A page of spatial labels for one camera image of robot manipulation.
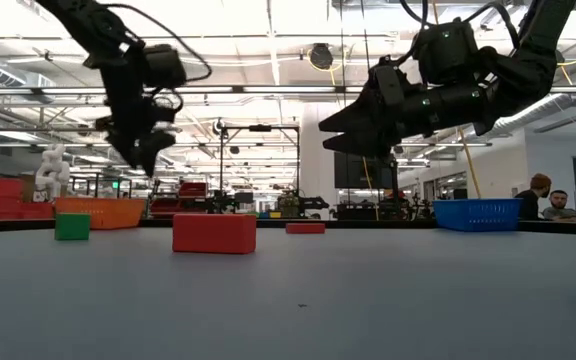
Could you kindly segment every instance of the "blue basket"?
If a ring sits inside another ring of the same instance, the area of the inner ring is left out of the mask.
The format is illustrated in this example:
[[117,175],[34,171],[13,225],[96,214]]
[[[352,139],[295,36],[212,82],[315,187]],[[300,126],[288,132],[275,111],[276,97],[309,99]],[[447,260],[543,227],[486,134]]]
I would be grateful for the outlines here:
[[459,231],[513,231],[523,199],[438,200],[437,224]]

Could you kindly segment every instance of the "person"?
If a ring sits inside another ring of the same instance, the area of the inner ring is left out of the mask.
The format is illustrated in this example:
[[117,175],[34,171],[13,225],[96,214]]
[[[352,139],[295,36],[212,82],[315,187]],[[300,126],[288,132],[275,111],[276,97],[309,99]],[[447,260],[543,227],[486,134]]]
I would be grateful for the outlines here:
[[539,220],[539,198],[547,198],[552,181],[544,174],[535,174],[530,180],[530,190],[522,191],[515,199],[523,199],[519,208],[522,220]]
[[576,219],[576,211],[566,209],[568,204],[568,194],[563,190],[555,190],[550,194],[551,207],[544,210],[544,219],[546,220],[572,220]]

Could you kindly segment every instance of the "table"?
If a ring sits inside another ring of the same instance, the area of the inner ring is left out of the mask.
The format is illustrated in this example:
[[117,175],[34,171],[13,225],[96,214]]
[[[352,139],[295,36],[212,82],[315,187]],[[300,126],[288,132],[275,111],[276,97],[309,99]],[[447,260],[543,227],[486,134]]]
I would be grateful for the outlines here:
[[0,233],[0,359],[576,359],[576,235]]

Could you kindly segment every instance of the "green block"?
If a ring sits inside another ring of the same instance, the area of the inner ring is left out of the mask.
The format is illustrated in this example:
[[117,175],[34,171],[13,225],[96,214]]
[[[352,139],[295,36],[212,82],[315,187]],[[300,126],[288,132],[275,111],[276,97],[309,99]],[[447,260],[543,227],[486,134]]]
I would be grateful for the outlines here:
[[56,240],[88,240],[90,238],[89,214],[57,214]]

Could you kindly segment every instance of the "orange basket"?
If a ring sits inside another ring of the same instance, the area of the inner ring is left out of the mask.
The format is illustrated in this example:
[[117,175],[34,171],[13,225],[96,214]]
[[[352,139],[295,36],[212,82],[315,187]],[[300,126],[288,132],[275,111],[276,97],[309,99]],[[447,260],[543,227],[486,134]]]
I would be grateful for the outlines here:
[[57,198],[57,213],[90,214],[91,229],[137,227],[144,211],[144,200]]

